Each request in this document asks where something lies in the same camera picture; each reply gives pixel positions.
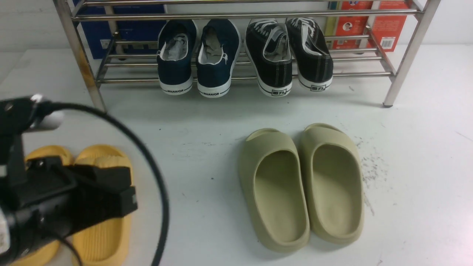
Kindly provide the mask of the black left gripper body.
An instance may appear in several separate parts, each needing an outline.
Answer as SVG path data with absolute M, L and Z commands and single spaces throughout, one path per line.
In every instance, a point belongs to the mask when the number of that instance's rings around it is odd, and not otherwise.
M 22 135 L 52 131 L 62 111 L 42 96 L 1 101 L 1 264 L 54 240 L 137 210 L 127 167 L 66 166 L 60 156 L 25 160 Z

